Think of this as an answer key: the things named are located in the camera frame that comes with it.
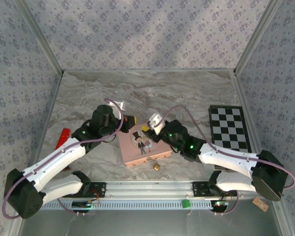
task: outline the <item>red object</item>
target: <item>red object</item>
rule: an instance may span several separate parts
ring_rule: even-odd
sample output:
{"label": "red object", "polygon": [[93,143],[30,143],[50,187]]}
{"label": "red object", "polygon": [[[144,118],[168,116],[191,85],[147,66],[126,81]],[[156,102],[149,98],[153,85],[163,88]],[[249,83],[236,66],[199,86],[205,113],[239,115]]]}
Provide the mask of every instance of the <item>red object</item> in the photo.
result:
{"label": "red object", "polygon": [[[71,130],[70,129],[67,129],[67,128],[64,128],[62,130],[62,133],[61,133],[60,138],[58,140],[56,149],[58,149],[59,147],[61,147],[70,138],[70,135],[71,135]],[[69,170],[71,170],[71,167],[70,166],[67,166],[62,171],[69,171]]]}

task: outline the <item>black bracket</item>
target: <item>black bracket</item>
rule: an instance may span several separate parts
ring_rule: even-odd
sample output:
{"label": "black bracket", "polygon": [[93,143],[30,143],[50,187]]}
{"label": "black bracket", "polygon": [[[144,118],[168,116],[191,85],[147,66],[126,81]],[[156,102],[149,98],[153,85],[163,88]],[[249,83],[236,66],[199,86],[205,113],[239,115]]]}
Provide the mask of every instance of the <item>black bracket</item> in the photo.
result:
{"label": "black bracket", "polygon": [[208,181],[195,181],[192,182],[192,190],[194,197],[236,197],[236,190],[223,192],[222,196],[217,196],[211,193]]}
{"label": "black bracket", "polygon": [[107,184],[105,182],[91,182],[89,185],[89,191],[86,194],[76,193],[76,194],[69,194],[66,196],[63,196],[64,198],[97,198],[98,193],[100,198],[105,197],[106,193],[106,186]]}

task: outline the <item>yellow object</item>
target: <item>yellow object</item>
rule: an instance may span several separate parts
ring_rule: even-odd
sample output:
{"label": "yellow object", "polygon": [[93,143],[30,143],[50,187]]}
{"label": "yellow object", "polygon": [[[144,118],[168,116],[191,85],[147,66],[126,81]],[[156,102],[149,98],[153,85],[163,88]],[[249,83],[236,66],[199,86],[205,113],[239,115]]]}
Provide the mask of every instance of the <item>yellow object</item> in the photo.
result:
{"label": "yellow object", "polygon": [[153,167],[154,167],[154,169],[155,169],[156,171],[158,171],[159,168],[160,168],[160,165],[159,165],[158,163],[156,163]]}
{"label": "yellow object", "polygon": [[149,128],[148,128],[146,125],[143,125],[143,126],[142,126],[142,131],[145,131],[145,132],[146,132],[146,131],[148,131],[148,130],[149,130]]}

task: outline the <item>small gold object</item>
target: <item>small gold object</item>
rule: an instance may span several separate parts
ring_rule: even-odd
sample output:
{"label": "small gold object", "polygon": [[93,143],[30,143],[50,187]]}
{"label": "small gold object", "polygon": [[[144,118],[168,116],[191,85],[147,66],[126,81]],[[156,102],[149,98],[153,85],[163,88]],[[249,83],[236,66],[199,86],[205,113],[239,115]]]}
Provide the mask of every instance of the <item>small gold object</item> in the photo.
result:
{"label": "small gold object", "polygon": [[155,165],[154,165],[154,169],[156,170],[156,171],[158,171],[159,170],[159,164],[158,163],[156,163]]}
{"label": "small gold object", "polygon": [[150,157],[148,157],[147,160],[148,160],[148,163],[149,163],[151,166],[153,166],[153,168],[154,168],[156,171],[159,170],[160,165],[159,165],[157,162],[153,161],[152,158],[150,158]]}

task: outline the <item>white cable tray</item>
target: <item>white cable tray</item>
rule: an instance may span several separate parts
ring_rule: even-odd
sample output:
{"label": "white cable tray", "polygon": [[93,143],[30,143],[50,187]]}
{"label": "white cable tray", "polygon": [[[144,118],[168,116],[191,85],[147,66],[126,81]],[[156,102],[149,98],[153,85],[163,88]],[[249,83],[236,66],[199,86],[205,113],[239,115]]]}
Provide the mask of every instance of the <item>white cable tray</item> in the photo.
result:
{"label": "white cable tray", "polygon": [[[68,209],[74,210],[180,210],[180,209],[213,209],[211,201],[190,200],[191,208],[182,208],[182,200],[101,200],[94,202],[92,209],[72,208],[72,200],[61,202]],[[58,201],[52,201],[42,206],[41,210],[62,210]]]}

